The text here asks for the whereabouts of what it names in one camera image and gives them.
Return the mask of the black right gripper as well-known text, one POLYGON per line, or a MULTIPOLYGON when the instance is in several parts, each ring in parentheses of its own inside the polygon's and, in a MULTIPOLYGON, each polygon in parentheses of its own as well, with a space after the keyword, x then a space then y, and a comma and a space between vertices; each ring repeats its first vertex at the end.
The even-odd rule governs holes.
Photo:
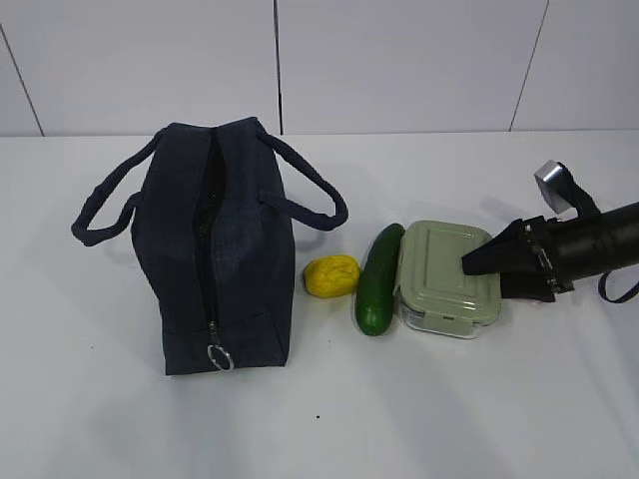
POLYGON ((466 275, 501 273, 501 295, 507 299, 554 302, 571 292, 573 280, 559 264, 557 219, 539 216, 515 220, 497 237, 462 258, 466 275))

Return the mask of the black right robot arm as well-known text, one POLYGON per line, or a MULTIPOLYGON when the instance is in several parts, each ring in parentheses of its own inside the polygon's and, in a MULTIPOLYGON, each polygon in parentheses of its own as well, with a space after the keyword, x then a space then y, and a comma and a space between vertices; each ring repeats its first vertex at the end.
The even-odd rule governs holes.
POLYGON ((516 220, 497 237, 462 258, 463 273, 497 274, 501 296, 553 302, 574 282, 598 276, 598 293, 610 303, 638 295, 633 285, 617 298, 607 293, 612 271, 638 263, 638 205, 570 221, 516 220))

